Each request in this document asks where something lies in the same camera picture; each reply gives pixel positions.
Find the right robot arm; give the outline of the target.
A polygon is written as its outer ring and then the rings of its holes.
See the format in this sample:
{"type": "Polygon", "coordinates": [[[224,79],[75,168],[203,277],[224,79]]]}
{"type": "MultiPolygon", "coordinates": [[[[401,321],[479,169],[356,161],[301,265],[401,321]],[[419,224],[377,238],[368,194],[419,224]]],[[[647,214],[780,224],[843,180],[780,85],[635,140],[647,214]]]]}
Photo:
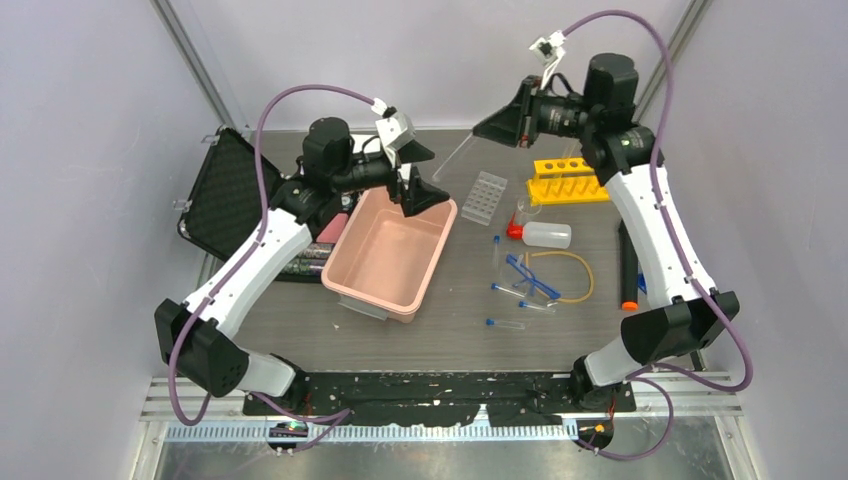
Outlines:
{"type": "Polygon", "coordinates": [[[569,394],[589,411],[644,368],[711,345],[740,310],[736,294],[715,286],[684,237],[657,137],[633,119],[638,79],[631,58],[597,54],[582,92],[551,94],[530,75],[507,105],[472,129],[509,147],[530,147],[541,134],[578,140],[630,236],[650,308],[624,318],[614,340],[574,362],[569,394]]]}

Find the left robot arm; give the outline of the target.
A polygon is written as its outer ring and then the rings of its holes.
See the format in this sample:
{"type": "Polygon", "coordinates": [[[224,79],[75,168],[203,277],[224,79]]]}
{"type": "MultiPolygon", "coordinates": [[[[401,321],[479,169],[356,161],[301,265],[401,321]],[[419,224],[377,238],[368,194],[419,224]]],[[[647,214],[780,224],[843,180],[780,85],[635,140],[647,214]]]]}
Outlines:
{"type": "Polygon", "coordinates": [[[224,266],[185,300],[163,300],[154,322],[169,369],[212,397],[257,391],[280,412],[298,412],[307,398],[295,367],[237,346],[247,313],[283,270],[342,210],[342,197],[381,188],[407,217],[448,200],[420,177],[417,163],[434,153],[415,138],[405,114],[376,121],[374,140],[358,139],[336,117],[315,121],[302,142],[297,172],[274,191],[259,223],[224,266]]]}

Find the yellow test tube rack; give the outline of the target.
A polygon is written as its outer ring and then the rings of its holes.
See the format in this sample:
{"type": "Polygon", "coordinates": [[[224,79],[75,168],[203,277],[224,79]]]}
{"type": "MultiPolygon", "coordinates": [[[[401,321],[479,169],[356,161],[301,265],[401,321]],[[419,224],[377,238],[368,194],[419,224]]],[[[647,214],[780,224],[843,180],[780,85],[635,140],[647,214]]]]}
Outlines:
{"type": "Polygon", "coordinates": [[[607,190],[594,170],[579,157],[535,160],[534,174],[526,181],[534,205],[569,205],[609,202],[607,190]]]}

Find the glass test tube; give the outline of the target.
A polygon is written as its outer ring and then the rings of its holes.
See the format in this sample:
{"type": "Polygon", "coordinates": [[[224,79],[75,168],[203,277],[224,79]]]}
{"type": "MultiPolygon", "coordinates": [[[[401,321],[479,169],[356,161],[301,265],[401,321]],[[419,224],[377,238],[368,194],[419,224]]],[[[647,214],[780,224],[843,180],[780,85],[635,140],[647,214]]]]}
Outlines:
{"type": "Polygon", "coordinates": [[[564,159],[566,162],[569,162],[571,158],[575,158],[575,157],[580,156],[579,150],[580,150],[580,143],[577,142],[577,141],[573,141],[565,147],[565,149],[564,149],[564,151],[561,155],[561,158],[564,159]]]}
{"type": "Polygon", "coordinates": [[[432,175],[432,180],[436,183],[441,182],[453,166],[464,158],[468,149],[474,144],[475,136],[469,132],[466,137],[455,147],[455,149],[445,158],[441,165],[435,170],[432,175]]]}

